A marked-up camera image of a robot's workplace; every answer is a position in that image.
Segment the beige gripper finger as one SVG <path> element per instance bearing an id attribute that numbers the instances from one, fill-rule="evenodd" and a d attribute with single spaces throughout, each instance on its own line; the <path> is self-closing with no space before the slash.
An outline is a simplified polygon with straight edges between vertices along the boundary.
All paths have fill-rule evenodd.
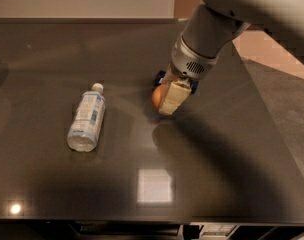
<path id="1" fill-rule="evenodd" d="M 191 94 L 191 87 L 182 81 L 167 82 L 158 90 L 160 92 L 158 111 L 164 115 L 172 115 Z"/>

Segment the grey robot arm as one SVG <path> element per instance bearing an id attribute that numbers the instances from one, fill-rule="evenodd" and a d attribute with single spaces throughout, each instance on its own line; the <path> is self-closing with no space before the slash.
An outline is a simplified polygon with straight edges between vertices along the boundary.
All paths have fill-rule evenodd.
<path id="1" fill-rule="evenodd" d="M 152 100 L 173 114 L 216 65 L 226 44 L 249 26 L 265 30 L 304 65 L 304 0 L 202 0 L 175 42 Z"/>

